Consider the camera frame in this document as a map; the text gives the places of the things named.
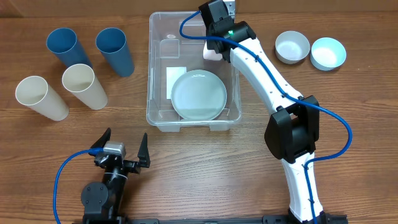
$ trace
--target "clear plastic container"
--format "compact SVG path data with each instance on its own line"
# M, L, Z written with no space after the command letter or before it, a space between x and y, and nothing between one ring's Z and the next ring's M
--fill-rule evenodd
M205 41L185 39L179 34L182 21L193 13L155 12L149 18L146 116L149 124L157 126L163 132L178 132L181 127L189 126L208 126L210 131L226 131L239 123L242 117L238 70L224 60L204 60ZM195 16L188 21L183 31L192 36L206 35L201 16ZM170 78L167 68L184 67L187 72L196 69L207 70L223 81L227 90L227 103L217 118L210 121L186 121L174 110L171 99L167 96L167 81Z

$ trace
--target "blue cable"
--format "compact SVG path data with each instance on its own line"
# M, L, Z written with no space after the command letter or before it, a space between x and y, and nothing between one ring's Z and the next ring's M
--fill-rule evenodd
M318 158L310 159L309 161L307 161L307 162L304 164L304 173L305 173L305 179L306 179L306 181L307 181L308 192L309 192L309 194L310 194L310 202L311 202L312 216L313 216L314 224L317 224L317 216L315 215L315 209L314 209L314 206L313 206L314 201L313 201L311 183L310 183L310 178L309 178L309 176L308 176L308 165L309 165L309 163L311 163L311 162L323 161L323 160L327 160L327 159L334 159L334 158L337 158L337 157L341 156L342 154L344 154L344 152L347 151L347 149L348 149L349 146L351 145L351 142L353 141L353 131L351 130L351 127L349 126L349 124L348 124L341 116L338 116L338 115L335 114L334 112L332 112L332 111L330 111L330 110L328 110L328 109L322 108L321 106L313 105L313 104L310 104L310 103L307 103L307 102L304 102L304 101L301 101L301 100L299 100L299 99L296 99L296 98L293 98L293 97L289 96L289 94L287 94L287 93L280 87L280 85L278 84L278 82L276 81L276 79L274 78L274 76L272 75L271 71L268 69L267 65L265 65L265 63L261 60L261 58L258 57L254 52L252 52L251 50L249 50L249 49L246 48L245 46L243 46L243 45L241 45L241 44L239 44L239 43L237 43L237 42L235 42L235 41L228 40L228 39L225 39L225 38L222 38L222 37L214 37L214 36L192 37L192 36L188 36L188 35L183 34L182 28L183 28L184 24L185 24L187 21L189 21L190 19L192 19L193 17L195 17L196 15L198 15L199 13L200 13L200 11L195 12L194 14L192 14L191 16L189 16L188 18L186 18L186 19L181 23L181 26L180 26L180 35L181 35L182 37L187 38L187 39L195 39L195 40L218 40L218 41L223 41L223 42L226 42L226 43L228 43L228 44L231 44L231 45L233 45L233 46L236 46L236 47L239 47L239 48L243 49L245 52L247 52L249 55L251 55L252 57L254 57L254 58L257 60L257 62L259 62L259 63L261 64L261 66L264 68L264 70L268 73L269 78L272 80L272 82L274 83L274 85L277 87L277 89L280 91L280 93L281 93L282 95L284 95L284 96L285 96L286 98L288 98L289 100L294 101L294 102L296 102L296 103L298 103L298 104L301 104L301 105L304 105L304 106L307 106L307 107L314 108L314 109L316 109L316 110L322 111L322 112L324 112L324 113L326 113L326 114L328 114L328 115L330 115L330 116L336 118L336 119L337 119L338 121L340 121L340 122L344 125L344 127L347 129L347 132L348 132L348 140L347 140L346 145L344 146L344 148L343 148L340 152L337 152L336 154L333 154L333 155L330 155L330 156L323 156L323 157L318 157Z
M85 153L90 153L92 155L97 155L97 153L101 152L103 150L103 148L92 148L89 150L83 150L80 152L76 152L73 155L71 155L68 159L65 160L65 162L63 162L63 164L61 165L60 169L58 170L57 175L55 176L55 183L54 183L54 193L53 193L53 197L52 197L52 210L54 212L54 217L55 217L55 221L57 222L57 224L61 224L61 221L58 217L58 213L57 213L57 188L58 188L58 180L60 178L62 169L66 166L66 164L71 161L74 157L85 154Z

